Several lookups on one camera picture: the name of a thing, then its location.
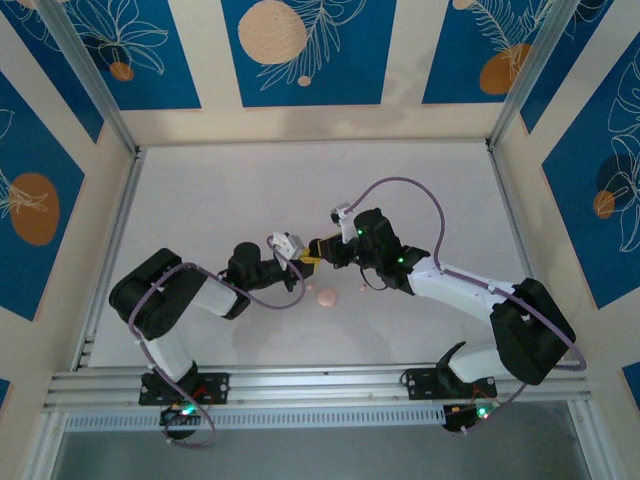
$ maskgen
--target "orange circle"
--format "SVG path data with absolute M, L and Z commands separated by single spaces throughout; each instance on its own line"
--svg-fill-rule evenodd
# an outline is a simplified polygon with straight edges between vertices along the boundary
M 489 60 L 480 73 L 482 91 L 488 95 L 508 93 L 530 50 L 531 45 L 521 43 L 509 48 L 508 51 L 498 53 Z M 512 58 L 515 59 L 513 70 Z
M 308 87 L 309 85 L 311 85 L 311 77 L 308 77 L 307 75 L 303 75 L 300 78 L 298 78 L 298 85 L 300 85 L 301 87 Z
M 238 23 L 240 45 L 263 65 L 296 58 L 307 45 L 307 29 L 293 8 L 279 0 L 261 0 Z
M 596 212 L 596 215 L 603 220 L 609 218 L 613 214 L 615 208 L 616 199 L 611 192 L 602 190 L 601 192 L 598 192 L 596 197 L 593 199 L 593 211 Z
M 133 68 L 122 62 L 113 62 L 109 66 L 109 72 L 111 72 L 113 78 L 120 80 L 121 82 L 129 82 L 133 80 L 134 76 Z
M 18 236 L 36 247 L 47 245 L 53 240 L 60 220 L 60 201 L 56 187 L 39 173 L 23 173 L 11 184 L 19 192 L 9 191 L 12 200 L 19 202 L 10 210 L 11 224 Z M 22 195 L 31 199 L 46 195 L 34 208 L 24 203 Z

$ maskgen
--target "black bracket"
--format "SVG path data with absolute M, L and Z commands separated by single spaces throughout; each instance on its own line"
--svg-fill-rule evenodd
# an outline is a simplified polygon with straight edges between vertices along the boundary
M 409 400 L 471 400 L 476 390 L 495 398 L 498 395 L 493 377 L 482 378 L 474 383 L 456 384 L 450 389 L 442 384 L 437 368 L 410 368 L 402 375 L 402 384 L 407 388 Z
M 156 389 L 147 386 L 143 378 L 143 385 L 140 388 L 138 404 L 143 406 L 169 406 L 174 403 L 184 402 L 180 394 L 170 387 L 168 389 Z M 204 389 L 196 400 L 202 405 L 226 405 L 229 395 L 229 374 L 228 373 L 198 373 L 197 383 L 192 390 L 194 392 Z

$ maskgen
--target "white wall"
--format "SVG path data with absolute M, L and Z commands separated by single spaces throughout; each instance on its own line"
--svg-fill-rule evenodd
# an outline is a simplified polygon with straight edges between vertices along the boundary
M 397 1 L 380 106 L 245 109 L 240 100 L 221 2 L 171 0 L 202 110 L 129 111 L 123 112 L 123 116 L 142 145 L 485 138 L 501 103 L 422 105 L 449 1 Z
M 638 18 L 636 0 L 616 0 L 531 136 L 518 120 L 497 152 L 516 192 L 533 266 L 576 331 L 593 394 L 629 478 L 640 472 L 640 415 L 621 368 L 640 356 L 640 289 L 595 309 L 541 164 L 637 34 Z
M 94 144 L 6 19 L 0 71 L 85 173 L 33 322 L 0 307 L 0 377 L 11 390 L 0 417 L 0 478 L 17 478 L 51 380 L 69 368 L 123 187 L 128 159 L 108 127 Z

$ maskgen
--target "gray floor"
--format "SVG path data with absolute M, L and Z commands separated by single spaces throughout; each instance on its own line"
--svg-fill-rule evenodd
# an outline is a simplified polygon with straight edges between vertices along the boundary
M 566 406 L 516 404 L 465 438 L 441 427 L 227 430 L 187 451 L 160 433 L 74 433 L 54 480 L 587 479 Z

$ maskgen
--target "small round object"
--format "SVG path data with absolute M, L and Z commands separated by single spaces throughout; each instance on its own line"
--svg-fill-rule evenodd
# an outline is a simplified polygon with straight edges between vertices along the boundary
M 318 303 L 323 307 L 333 307 L 338 299 L 338 294 L 331 288 L 324 288 L 318 292 Z

